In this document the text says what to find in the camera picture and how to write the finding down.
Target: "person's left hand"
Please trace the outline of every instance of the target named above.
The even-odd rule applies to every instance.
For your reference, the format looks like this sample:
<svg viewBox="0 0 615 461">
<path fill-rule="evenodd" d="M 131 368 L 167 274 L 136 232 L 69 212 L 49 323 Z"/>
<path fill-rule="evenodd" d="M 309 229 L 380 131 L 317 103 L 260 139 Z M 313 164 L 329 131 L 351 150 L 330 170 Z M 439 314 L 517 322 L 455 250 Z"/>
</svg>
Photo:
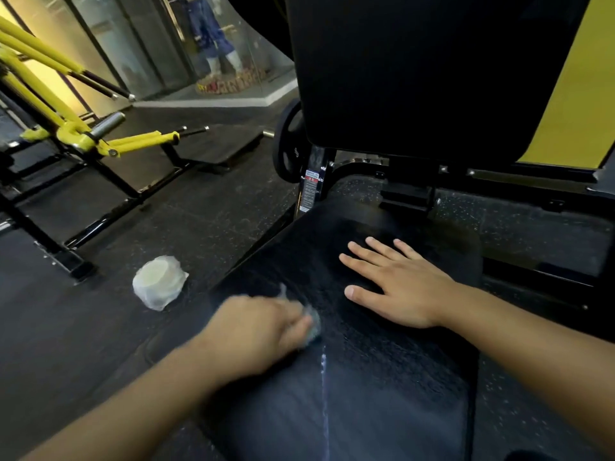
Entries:
<svg viewBox="0 0 615 461">
<path fill-rule="evenodd" d="M 298 302 L 232 296 L 187 346 L 219 373 L 221 384 L 261 374 L 303 345 L 312 318 Z"/>
</svg>

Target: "black weight plate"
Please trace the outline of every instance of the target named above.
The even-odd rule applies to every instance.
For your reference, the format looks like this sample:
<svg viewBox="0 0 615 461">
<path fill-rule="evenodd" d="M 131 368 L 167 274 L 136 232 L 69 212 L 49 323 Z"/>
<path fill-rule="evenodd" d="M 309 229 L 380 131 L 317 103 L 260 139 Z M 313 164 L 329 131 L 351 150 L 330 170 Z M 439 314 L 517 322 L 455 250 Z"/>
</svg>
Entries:
<svg viewBox="0 0 615 461">
<path fill-rule="evenodd" d="M 290 127 L 300 112 L 301 101 L 296 98 L 284 108 L 275 127 L 273 166 L 276 173 L 288 182 L 301 180 L 312 147 L 308 141 L 303 116 L 298 117 L 296 126 Z"/>
</svg>

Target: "blue pants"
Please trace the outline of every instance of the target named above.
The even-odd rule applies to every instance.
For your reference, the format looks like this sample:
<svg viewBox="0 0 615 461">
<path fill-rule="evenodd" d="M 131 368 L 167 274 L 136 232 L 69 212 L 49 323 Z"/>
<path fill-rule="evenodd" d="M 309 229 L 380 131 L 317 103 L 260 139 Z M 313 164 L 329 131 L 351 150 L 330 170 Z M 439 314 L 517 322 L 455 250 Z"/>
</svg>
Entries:
<svg viewBox="0 0 615 461">
<path fill-rule="evenodd" d="M 207 0 L 190 0 L 188 16 L 196 43 L 205 52 L 207 58 L 218 58 L 220 54 L 226 56 L 235 50 L 220 29 Z"/>
</svg>

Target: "yellow gym machine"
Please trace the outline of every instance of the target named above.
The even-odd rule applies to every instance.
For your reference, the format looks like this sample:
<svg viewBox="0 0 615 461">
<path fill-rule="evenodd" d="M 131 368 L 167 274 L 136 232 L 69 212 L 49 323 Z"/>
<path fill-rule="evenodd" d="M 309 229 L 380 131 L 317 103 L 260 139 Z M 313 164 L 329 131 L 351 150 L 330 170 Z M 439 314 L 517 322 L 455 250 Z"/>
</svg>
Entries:
<svg viewBox="0 0 615 461">
<path fill-rule="evenodd" d="M 0 225 L 13 225 L 26 231 L 35 239 L 35 244 L 42 249 L 45 257 L 49 257 L 54 265 L 64 268 L 73 279 L 81 281 L 95 270 L 91 263 L 83 260 L 75 252 L 75 249 L 141 205 L 175 177 L 197 163 L 204 170 L 213 172 L 227 170 L 221 165 L 183 159 L 174 148 L 182 136 L 205 132 L 209 129 L 207 126 L 193 131 L 186 131 L 184 126 L 179 131 L 169 133 L 152 131 L 105 141 L 104 136 L 123 123 L 126 116 L 121 112 L 115 112 L 90 126 L 22 63 L 23 57 L 20 55 L 39 61 L 60 74 L 73 77 L 109 98 L 116 99 L 118 96 L 123 96 L 134 101 L 135 97 L 0 17 L 0 92 L 18 104 L 38 123 L 37 126 L 21 133 L 19 139 L 8 142 L 0 149 L 0 156 L 6 160 L 11 154 L 36 142 L 53 139 L 63 151 L 78 160 L 81 166 L 87 165 L 97 170 L 127 196 L 122 204 L 60 244 L 23 214 L 15 206 L 16 201 L 9 200 L 0 193 L 0 211 L 4 211 L 10 217 L 9 221 Z M 152 146 L 161 146 L 174 168 L 165 177 L 140 190 L 134 189 L 101 162 L 102 157 L 119 157 L 123 153 Z"/>
</svg>

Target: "mannequin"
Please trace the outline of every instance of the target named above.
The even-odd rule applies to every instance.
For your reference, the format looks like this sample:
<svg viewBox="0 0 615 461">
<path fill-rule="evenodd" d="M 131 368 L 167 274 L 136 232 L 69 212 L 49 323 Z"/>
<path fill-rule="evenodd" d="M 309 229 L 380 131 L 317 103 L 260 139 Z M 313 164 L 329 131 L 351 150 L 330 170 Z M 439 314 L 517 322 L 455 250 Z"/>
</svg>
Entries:
<svg viewBox="0 0 615 461">
<path fill-rule="evenodd" d="M 212 76 L 221 74 L 219 55 L 226 59 L 235 69 L 235 74 L 243 72 L 243 64 L 235 47 L 229 42 L 225 33 L 220 29 L 214 12 L 222 14 L 221 0 L 212 0 L 214 9 L 211 9 L 207 0 L 186 0 L 190 25 L 193 29 L 194 40 L 199 48 L 205 52 Z"/>
</svg>

